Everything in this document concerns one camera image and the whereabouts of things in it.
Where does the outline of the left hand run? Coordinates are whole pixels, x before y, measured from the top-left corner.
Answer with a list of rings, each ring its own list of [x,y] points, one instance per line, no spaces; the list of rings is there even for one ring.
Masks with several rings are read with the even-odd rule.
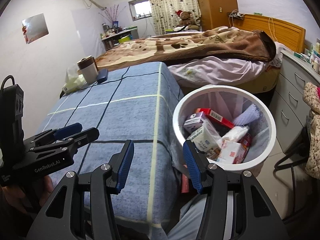
[[[39,206],[43,206],[54,189],[51,177],[45,176],[41,180],[39,187],[41,193],[39,197],[36,197],[36,201]],[[6,204],[15,207],[22,213],[27,213],[25,209],[26,205],[23,203],[27,197],[19,187],[1,187],[1,193],[3,193],[4,202]]]

